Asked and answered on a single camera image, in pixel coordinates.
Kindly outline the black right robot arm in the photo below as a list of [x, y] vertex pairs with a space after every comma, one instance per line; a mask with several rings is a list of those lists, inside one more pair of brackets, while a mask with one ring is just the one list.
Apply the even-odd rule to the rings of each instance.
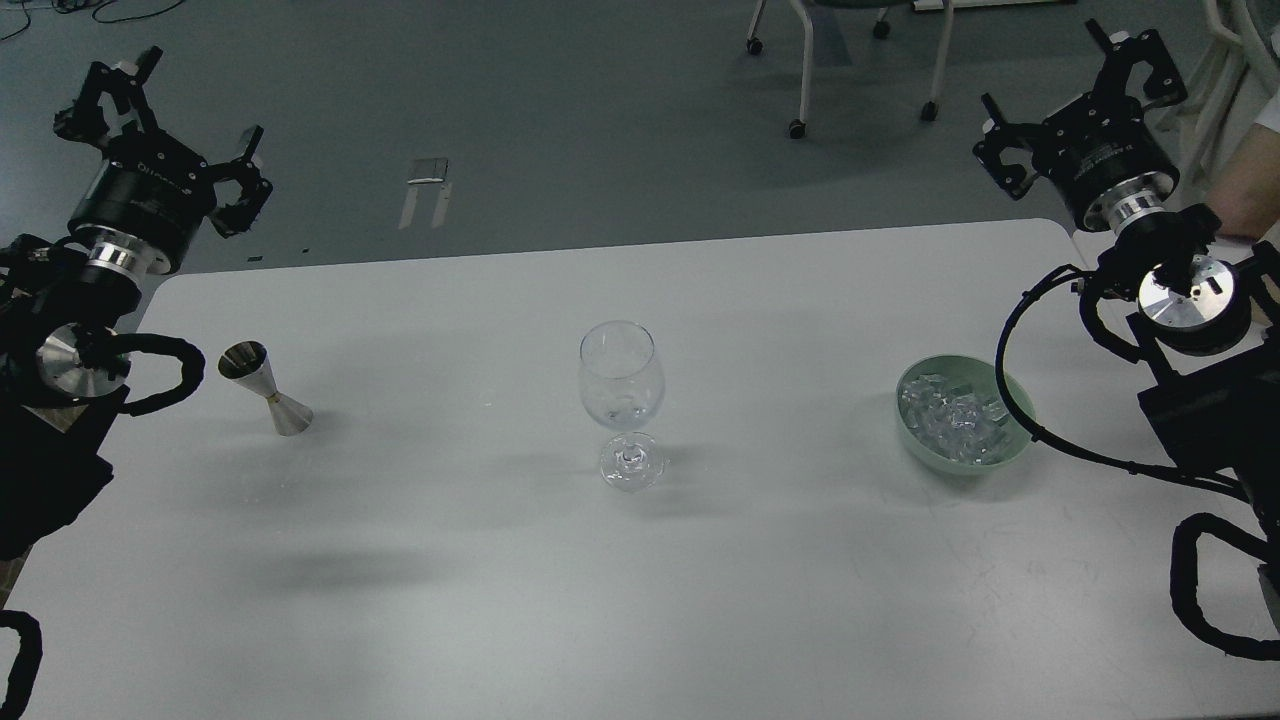
[[[1187, 87], [1155, 29], [1085, 28], [1102, 53], [1093, 85], [1043, 120], [1010, 122], [984, 95], [989, 123], [973, 152], [1014, 200], [1047, 179], [1074, 225], [1114, 243], [1091, 270], [1062, 265], [1028, 290], [1004, 323], [995, 384], [1034, 442], [1133, 475], [1207, 489], [1251, 506], [1260, 533], [1198, 512], [1172, 533], [1169, 594], [1175, 616], [1201, 642], [1234, 657], [1274, 661], [1275, 639], [1213, 626], [1198, 601], [1198, 542], [1211, 536], [1260, 565], [1268, 611], [1277, 612], [1277, 250], [1254, 243], [1245, 259], [1213, 256], [1220, 227], [1197, 204], [1172, 210], [1179, 173], [1146, 114], [1184, 102]], [[1005, 372], [1011, 334], [1051, 290], [1070, 284], [1087, 334], [1116, 357], [1149, 369], [1138, 404], [1167, 466], [1097, 454], [1042, 427], [1018, 401]]]

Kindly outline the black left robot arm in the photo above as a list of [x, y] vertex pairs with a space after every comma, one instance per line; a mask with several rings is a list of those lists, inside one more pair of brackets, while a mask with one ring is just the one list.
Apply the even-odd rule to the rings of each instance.
[[191, 342], [116, 329], [146, 278], [177, 273], [204, 223], [247, 232], [273, 193], [255, 156], [261, 127], [220, 163], [161, 128], [145, 95], [161, 55], [90, 67], [52, 128], [96, 149], [100, 168], [61, 238], [19, 234], [3, 249], [4, 593], [35, 543], [111, 482], [99, 451], [116, 418], [174, 406], [204, 380]]

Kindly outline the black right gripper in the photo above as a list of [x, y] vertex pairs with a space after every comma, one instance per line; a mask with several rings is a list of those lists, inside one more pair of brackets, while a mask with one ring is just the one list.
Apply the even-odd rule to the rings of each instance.
[[[1103, 196], [1129, 184], [1129, 193], [1153, 191], [1160, 200], [1175, 190], [1180, 172], [1146, 124], [1146, 111], [1174, 108], [1188, 100], [1187, 85], [1157, 29], [1129, 35], [1106, 32], [1085, 22], [1103, 53], [1092, 88], [1060, 108], [1041, 124], [1010, 122], [991, 94], [980, 95], [988, 120], [973, 155], [1011, 200], [1027, 196], [1041, 174], [1064, 200], [1075, 227], [1110, 228]], [[1132, 73], [1143, 68], [1140, 96], [1130, 94]], [[1006, 151], [1030, 158], [1005, 161]]]

